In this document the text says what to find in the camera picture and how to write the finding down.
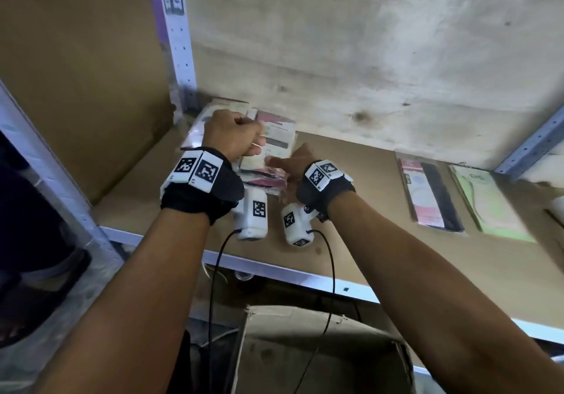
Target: cardboard box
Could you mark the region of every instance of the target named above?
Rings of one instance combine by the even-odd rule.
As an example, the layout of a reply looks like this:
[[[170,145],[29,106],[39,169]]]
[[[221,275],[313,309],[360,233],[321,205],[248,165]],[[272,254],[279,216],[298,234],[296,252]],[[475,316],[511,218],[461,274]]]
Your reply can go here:
[[[292,394],[318,346],[328,314],[296,307],[249,307],[225,392]],[[300,393],[414,394],[405,342],[333,315]]]

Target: qr code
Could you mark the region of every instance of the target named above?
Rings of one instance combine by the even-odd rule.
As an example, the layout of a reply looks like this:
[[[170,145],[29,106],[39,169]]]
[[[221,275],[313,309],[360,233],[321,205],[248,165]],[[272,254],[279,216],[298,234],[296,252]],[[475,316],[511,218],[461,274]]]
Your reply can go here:
[[[309,179],[313,182],[315,186],[319,185],[321,180],[323,180],[325,175],[321,173],[321,170],[315,169],[315,171],[309,176]]]
[[[177,168],[174,169],[176,173],[189,173],[196,162],[196,158],[181,158],[178,162]]]
[[[266,203],[262,201],[253,201],[253,216],[258,216],[259,218],[266,217]]]
[[[321,167],[321,169],[325,172],[325,173],[332,173],[333,171],[337,171],[338,168],[336,168],[332,163],[328,162],[326,164],[322,164],[319,167]]]
[[[302,238],[301,240],[298,240],[294,243],[294,246],[298,246],[298,247],[302,247],[305,246],[306,244],[309,243],[309,240],[306,240],[305,238]]]
[[[284,227],[287,228],[292,225],[296,220],[294,219],[294,212],[291,211],[284,216]]]
[[[213,183],[214,180],[215,180],[215,177],[217,176],[218,171],[219,171],[219,168],[216,167],[214,164],[211,164],[208,161],[202,160],[200,162],[200,164],[198,165],[198,168],[197,168],[196,172],[194,173],[194,176],[200,177],[201,179],[203,179],[203,180],[205,180],[209,183]]]

